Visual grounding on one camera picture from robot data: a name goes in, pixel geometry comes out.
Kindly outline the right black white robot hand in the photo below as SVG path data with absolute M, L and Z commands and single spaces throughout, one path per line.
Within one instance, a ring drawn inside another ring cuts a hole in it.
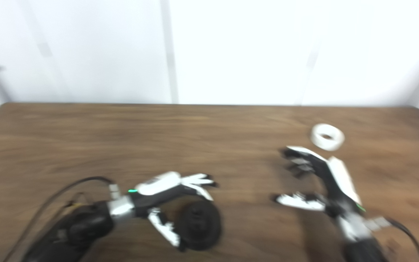
M 326 159 L 299 146 L 287 146 L 280 153 L 293 163 L 288 170 L 298 170 L 294 177 L 316 175 L 321 180 L 326 195 L 301 192 L 275 194 L 271 198 L 273 202 L 287 207 L 324 212 L 332 218 L 348 213 L 363 215 L 361 199 L 343 161 L 334 156 Z

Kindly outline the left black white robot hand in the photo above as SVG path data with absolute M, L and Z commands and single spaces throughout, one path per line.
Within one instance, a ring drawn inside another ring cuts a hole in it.
M 204 251 L 218 244 L 223 231 L 221 214 L 205 186 L 218 184 L 208 174 L 182 177 L 176 171 L 168 171 L 138 184 L 128 195 L 135 216 L 148 219 L 173 247 L 181 252 Z M 168 220 L 160 206 L 185 195 L 201 200 L 184 206 L 175 222 Z

